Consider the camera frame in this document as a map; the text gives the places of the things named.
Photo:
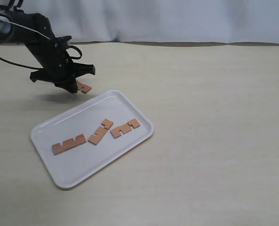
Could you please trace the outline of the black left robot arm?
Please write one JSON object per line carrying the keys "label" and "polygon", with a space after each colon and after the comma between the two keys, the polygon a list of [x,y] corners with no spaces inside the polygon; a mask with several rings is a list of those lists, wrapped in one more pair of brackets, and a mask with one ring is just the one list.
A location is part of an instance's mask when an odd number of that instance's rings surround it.
{"label": "black left robot arm", "polygon": [[39,13],[26,14],[21,10],[23,1],[18,4],[11,0],[0,5],[0,45],[23,44],[41,65],[32,67],[32,82],[44,81],[70,93],[88,93],[92,88],[77,81],[85,75],[94,75],[94,65],[80,64],[81,57],[70,56],[68,49],[81,50],[70,44],[71,36],[56,37],[47,17]]}

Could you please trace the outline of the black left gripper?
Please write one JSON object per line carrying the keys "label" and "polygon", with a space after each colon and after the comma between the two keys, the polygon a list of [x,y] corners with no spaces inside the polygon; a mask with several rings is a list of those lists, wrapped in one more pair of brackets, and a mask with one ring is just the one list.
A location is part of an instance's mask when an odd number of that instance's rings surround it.
{"label": "black left gripper", "polygon": [[82,52],[77,47],[70,45],[71,39],[71,36],[63,36],[29,44],[29,51],[42,66],[41,69],[31,73],[31,81],[51,82],[56,87],[70,93],[78,92],[76,78],[85,74],[94,75],[96,69],[94,65],[73,62],[74,59],[80,58],[70,56],[67,49],[77,50],[80,56],[82,56]]}

